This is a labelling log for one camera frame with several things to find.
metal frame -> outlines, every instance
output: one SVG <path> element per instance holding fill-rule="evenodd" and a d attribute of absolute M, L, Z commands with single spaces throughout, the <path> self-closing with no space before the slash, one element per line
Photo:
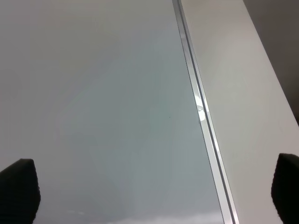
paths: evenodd
<path fill-rule="evenodd" d="M 206 150 L 225 224 L 239 224 L 181 0 L 172 0 Z"/>

gray surface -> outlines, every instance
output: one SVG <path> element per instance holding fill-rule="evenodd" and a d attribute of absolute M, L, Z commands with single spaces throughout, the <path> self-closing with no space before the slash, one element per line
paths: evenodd
<path fill-rule="evenodd" d="M 222 223 L 171 0 L 0 2 L 0 168 L 37 224 Z"/>

black foam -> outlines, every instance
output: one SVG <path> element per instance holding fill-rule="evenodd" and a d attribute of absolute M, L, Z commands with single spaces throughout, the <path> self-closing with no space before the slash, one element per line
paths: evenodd
<path fill-rule="evenodd" d="M 31 224 L 41 201 L 32 159 L 20 159 L 0 172 L 0 224 Z"/>
<path fill-rule="evenodd" d="M 273 178 L 271 196 L 284 224 L 299 223 L 299 157 L 280 154 Z"/>

white panel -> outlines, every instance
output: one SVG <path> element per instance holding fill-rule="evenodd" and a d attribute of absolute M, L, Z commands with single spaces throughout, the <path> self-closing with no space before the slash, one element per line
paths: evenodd
<path fill-rule="evenodd" d="M 171 0 L 0 2 L 0 168 L 36 224 L 222 223 Z"/>
<path fill-rule="evenodd" d="M 271 198 L 279 153 L 299 128 L 242 0 L 182 0 L 241 224 L 282 223 Z"/>

glass surface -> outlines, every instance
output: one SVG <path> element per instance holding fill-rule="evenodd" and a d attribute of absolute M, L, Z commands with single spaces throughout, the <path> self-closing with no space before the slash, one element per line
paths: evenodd
<path fill-rule="evenodd" d="M 0 168 L 35 224 L 219 224 L 171 0 L 0 2 Z"/>

